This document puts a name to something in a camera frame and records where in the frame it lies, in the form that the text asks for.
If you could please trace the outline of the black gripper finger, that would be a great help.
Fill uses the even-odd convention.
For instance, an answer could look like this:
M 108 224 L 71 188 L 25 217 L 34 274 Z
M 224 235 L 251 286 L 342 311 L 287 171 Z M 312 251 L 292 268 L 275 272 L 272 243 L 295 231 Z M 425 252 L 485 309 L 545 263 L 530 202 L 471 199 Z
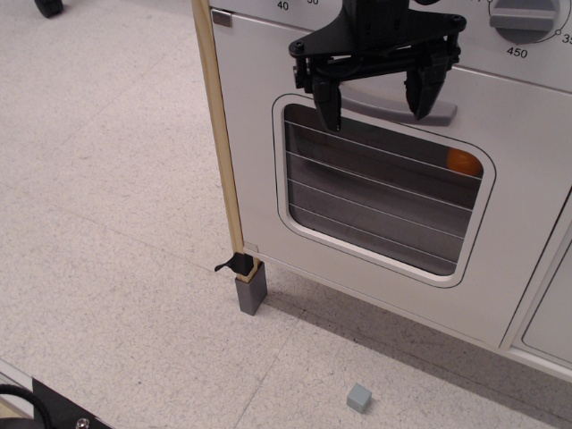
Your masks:
M 340 81 L 316 74 L 312 78 L 315 107 L 325 128 L 341 129 Z
M 406 99 L 417 120 L 424 119 L 433 110 L 450 70 L 448 64 L 437 64 L 406 71 Z

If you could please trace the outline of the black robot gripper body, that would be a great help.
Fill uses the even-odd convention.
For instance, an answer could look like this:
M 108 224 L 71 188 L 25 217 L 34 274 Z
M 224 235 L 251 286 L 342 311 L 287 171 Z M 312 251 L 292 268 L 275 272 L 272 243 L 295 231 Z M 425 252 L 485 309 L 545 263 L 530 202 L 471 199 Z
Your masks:
M 310 92 L 316 74 L 345 81 L 452 67 L 466 26 L 461 15 L 413 10 L 408 1 L 344 1 L 331 23 L 290 44 L 295 85 Z

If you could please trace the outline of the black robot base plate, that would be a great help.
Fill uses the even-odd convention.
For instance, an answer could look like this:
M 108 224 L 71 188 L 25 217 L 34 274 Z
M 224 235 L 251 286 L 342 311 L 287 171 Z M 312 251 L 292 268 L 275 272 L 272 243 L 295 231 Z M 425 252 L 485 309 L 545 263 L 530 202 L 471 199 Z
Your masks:
M 46 407 L 54 428 L 112 428 L 96 415 L 36 379 L 32 380 L 32 392 Z

